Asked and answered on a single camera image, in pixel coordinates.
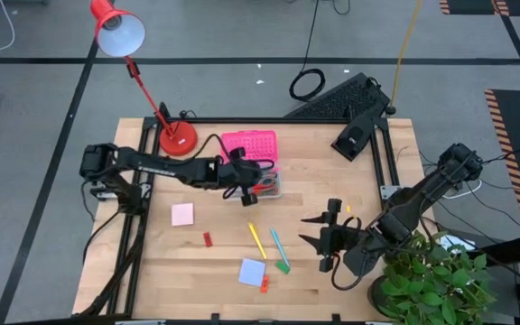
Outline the blue sticky note pad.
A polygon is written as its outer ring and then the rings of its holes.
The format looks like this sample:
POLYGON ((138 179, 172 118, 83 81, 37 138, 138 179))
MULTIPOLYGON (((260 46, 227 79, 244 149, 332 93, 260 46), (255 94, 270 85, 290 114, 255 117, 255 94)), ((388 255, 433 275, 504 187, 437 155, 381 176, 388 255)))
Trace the blue sticky note pad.
POLYGON ((245 258, 242 260, 238 281, 256 287, 261 287, 265 276, 264 262, 245 258))

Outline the black keyboard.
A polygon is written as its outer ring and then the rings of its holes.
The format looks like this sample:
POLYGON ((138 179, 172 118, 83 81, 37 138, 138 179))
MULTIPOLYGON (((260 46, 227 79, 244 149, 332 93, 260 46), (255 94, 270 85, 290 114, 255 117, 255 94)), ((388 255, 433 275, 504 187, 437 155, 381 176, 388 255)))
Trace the black keyboard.
POLYGON ((286 118, 346 118, 370 113, 382 114, 389 104, 389 97, 373 77, 358 73, 305 103, 286 115, 286 118))

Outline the pink and clear pencil case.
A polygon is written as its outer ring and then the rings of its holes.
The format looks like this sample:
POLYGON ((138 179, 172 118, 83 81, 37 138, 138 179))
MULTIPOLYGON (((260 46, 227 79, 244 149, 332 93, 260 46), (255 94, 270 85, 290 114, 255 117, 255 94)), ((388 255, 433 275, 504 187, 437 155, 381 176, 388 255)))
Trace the pink and clear pencil case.
POLYGON ((280 181, 280 193, 278 195, 261 196, 259 199, 276 199, 282 195, 281 189, 281 168, 278 164, 278 144, 276 132, 273 130, 245 130, 230 133, 223 133, 221 139, 226 149, 230 152, 237 147, 244 147, 246 159, 261 162, 274 162, 275 167, 272 172, 278 174, 280 181))

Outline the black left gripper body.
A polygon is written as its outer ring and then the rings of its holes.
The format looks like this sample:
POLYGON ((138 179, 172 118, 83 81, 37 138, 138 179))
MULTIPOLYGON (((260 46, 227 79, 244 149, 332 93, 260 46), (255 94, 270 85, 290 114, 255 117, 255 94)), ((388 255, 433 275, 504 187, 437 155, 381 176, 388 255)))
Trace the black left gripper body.
POLYGON ((241 190, 241 202, 244 207, 254 205, 258 202, 257 196, 251 189, 260 181, 262 172, 259 164, 253 160, 246 159, 244 147, 237 147, 228 154, 229 162, 218 167, 218 185, 225 191, 222 199, 229 199, 237 189, 241 190))

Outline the teal pen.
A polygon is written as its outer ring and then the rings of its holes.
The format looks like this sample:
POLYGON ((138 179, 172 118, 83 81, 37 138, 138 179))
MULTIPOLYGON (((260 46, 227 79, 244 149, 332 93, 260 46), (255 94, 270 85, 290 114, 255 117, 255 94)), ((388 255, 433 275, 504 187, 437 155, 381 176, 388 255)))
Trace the teal pen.
POLYGON ((278 248, 278 251, 279 251, 279 253, 280 253, 280 255, 281 255, 282 259, 283 259, 283 262, 286 264, 286 266, 288 266, 290 268, 290 262, 289 262, 288 257, 286 255, 284 249, 283 249, 283 245, 282 245, 282 243, 280 241, 280 238, 279 238, 276 230, 273 227, 270 227, 270 232, 271 232, 273 240, 274 240, 274 242, 275 242, 275 244, 276 244, 276 246, 278 248))

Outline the pink sticky note pad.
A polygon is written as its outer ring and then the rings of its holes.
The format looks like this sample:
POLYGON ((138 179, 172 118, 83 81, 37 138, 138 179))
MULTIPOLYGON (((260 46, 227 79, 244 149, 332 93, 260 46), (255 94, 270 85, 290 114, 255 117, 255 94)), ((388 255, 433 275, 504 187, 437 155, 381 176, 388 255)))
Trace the pink sticky note pad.
POLYGON ((192 203, 172 205, 172 226, 188 226, 194 223, 194 207, 192 203))

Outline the yellow highlighter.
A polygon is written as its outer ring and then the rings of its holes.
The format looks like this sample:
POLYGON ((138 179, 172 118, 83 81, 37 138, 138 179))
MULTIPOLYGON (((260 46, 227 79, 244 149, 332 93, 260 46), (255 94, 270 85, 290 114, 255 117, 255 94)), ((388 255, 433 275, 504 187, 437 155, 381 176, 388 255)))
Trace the yellow highlighter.
POLYGON ((260 237, 258 235, 258 232, 257 232, 256 228, 255 228, 255 225, 252 222, 248 222, 247 225, 248 225, 248 228, 249 228, 249 230, 251 232, 251 235, 252 235, 253 239, 255 240, 255 243, 256 243, 256 245, 257 245, 257 247, 259 249, 259 252, 260 252, 261 256, 263 257, 264 260, 267 260, 268 259, 267 258, 267 254, 265 252, 264 246, 261 243, 260 237))

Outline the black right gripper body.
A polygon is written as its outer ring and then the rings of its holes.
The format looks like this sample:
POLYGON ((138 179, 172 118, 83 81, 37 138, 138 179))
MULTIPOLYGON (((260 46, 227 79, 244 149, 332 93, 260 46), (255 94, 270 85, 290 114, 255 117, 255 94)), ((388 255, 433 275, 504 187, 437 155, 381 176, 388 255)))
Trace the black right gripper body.
POLYGON ((356 218, 357 226, 348 224, 354 218, 348 218, 344 223, 338 223, 342 201, 329 199, 327 210, 321 214, 322 222, 327 224, 320 229, 318 253, 322 255, 319 262, 321 272, 329 272, 333 268, 333 257, 344 251, 343 262, 351 272, 365 272, 367 269, 367 249, 364 248, 368 233, 362 228, 362 221, 356 218))

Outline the red handled scissors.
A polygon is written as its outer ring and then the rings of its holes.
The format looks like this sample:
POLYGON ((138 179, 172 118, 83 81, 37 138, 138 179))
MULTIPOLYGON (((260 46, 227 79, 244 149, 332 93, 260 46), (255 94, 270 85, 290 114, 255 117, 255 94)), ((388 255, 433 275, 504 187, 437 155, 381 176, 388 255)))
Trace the red handled scissors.
POLYGON ((280 181, 278 174, 275 172, 267 173, 262 179, 252 188, 256 195, 269 196, 280 193, 280 181))

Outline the white flat object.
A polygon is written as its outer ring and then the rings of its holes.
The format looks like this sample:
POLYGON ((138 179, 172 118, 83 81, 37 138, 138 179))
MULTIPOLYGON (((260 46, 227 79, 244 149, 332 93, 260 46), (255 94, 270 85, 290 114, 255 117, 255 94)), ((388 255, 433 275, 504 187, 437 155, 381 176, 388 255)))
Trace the white flat object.
POLYGON ((453 254, 459 253, 461 250, 471 251, 475 249, 475 242, 465 240, 452 235, 445 235, 440 239, 441 246, 453 254))

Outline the green leafy plant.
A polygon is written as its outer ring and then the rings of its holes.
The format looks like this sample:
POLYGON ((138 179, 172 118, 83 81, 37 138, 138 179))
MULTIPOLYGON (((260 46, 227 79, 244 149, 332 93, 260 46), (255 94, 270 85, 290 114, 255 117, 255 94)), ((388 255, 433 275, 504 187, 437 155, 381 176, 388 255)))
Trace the green leafy plant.
POLYGON ((496 301, 489 290, 485 255, 453 254, 420 232, 404 247, 384 255, 381 308, 395 325, 484 325, 496 301))

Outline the red desk lamp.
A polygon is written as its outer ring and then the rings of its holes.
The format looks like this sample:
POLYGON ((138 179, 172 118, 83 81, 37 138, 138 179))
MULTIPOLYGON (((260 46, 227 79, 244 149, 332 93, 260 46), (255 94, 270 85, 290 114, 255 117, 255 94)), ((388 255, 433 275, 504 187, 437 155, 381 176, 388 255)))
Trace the red desk lamp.
POLYGON ((146 30, 142 20, 135 14, 117 9, 110 0, 91 0, 90 12, 96 20, 94 35, 99 49, 107 56, 124 59, 128 74, 143 91, 161 123, 161 148, 172 156, 190 153, 198 141, 195 128, 187 122, 170 122, 164 116, 145 87, 137 64, 131 57, 145 40, 146 30))

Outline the black plant pot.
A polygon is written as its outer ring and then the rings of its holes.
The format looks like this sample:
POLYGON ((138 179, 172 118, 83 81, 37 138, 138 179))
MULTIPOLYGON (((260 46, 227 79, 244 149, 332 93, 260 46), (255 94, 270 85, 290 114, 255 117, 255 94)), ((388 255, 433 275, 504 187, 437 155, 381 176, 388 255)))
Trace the black plant pot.
POLYGON ((387 313, 381 311, 382 307, 386 306, 388 295, 383 292, 381 284, 387 279, 385 275, 377 277, 368 287, 367 298, 372 307, 384 316, 388 316, 387 313))

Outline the black aluminium table frame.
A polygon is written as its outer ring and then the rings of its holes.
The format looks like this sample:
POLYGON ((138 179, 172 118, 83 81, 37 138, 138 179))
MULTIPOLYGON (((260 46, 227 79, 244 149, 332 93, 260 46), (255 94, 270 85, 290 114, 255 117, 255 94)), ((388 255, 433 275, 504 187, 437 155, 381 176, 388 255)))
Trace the black aluminium table frame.
POLYGON ((145 228, 140 260, 124 276, 116 309, 135 319, 209 320, 379 320, 367 300, 367 288, 381 273, 376 268, 361 282, 346 268, 322 273, 314 249, 300 235, 317 236, 319 226, 303 218, 318 216, 331 198, 343 202, 342 218, 368 223, 381 209, 373 155, 364 150, 348 161, 332 147, 343 130, 340 121, 299 122, 281 118, 203 118, 195 122, 207 156, 218 154, 217 138, 227 132, 273 130, 278 141, 282 195, 244 207, 220 193, 196 190, 171 178, 153 180, 145 218, 120 217, 116 203, 97 208, 97 238, 88 249, 73 310, 83 312, 114 272, 119 252, 145 228), (172 226, 172 205, 192 203, 194 223, 172 226), (267 254, 261 256, 247 223, 252 222, 267 254), (290 262, 290 273, 273 240, 274 228, 290 262), (209 232, 213 246, 206 247, 209 232), (238 281, 242 260, 264 262, 267 293, 238 281))

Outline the black hazard striped mat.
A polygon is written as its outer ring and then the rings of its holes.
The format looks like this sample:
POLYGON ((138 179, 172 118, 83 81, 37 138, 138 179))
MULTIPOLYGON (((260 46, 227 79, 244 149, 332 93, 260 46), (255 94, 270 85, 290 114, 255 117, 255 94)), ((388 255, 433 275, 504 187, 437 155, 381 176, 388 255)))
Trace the black hazard striped mat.
POLYGON ((520 210, 520 90, 488 88, 484 94, 520 210))
POLYGON ((520 0, 439 0, 443 14, 520 16, 520 0))

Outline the black stand base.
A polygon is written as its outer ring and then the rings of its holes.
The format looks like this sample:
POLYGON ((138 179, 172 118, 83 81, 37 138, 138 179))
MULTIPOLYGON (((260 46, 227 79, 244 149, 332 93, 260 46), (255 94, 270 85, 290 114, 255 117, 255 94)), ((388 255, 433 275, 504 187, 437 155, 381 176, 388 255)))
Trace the black stand base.
POLYGON ((520 263, 520 237, 510 241, 468 251, 471 259, 485 255, 487 266, 515 265, 520 263))

